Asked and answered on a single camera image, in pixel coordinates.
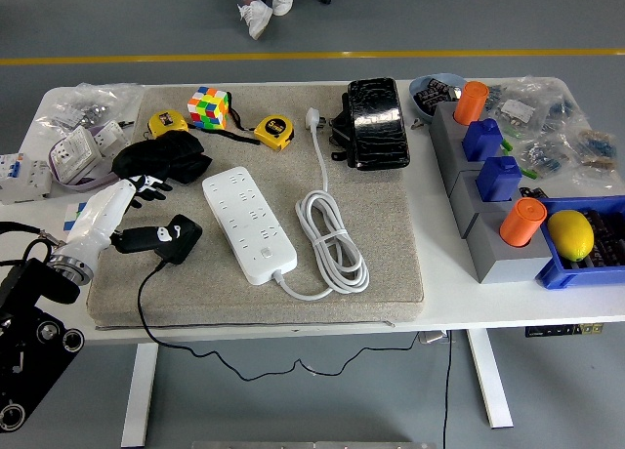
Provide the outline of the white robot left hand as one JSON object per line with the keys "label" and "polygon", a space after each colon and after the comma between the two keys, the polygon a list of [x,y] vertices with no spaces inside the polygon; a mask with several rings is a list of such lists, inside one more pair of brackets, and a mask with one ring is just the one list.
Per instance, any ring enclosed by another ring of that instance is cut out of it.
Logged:
{"label": "white robot left hand", "polygon": [[56,254],[84,265],[95,265],[136,196],[147,201],[164,200],[165,192],[172,189],[166,182],[145,175],[121,179],[107,186],[88,200]]}

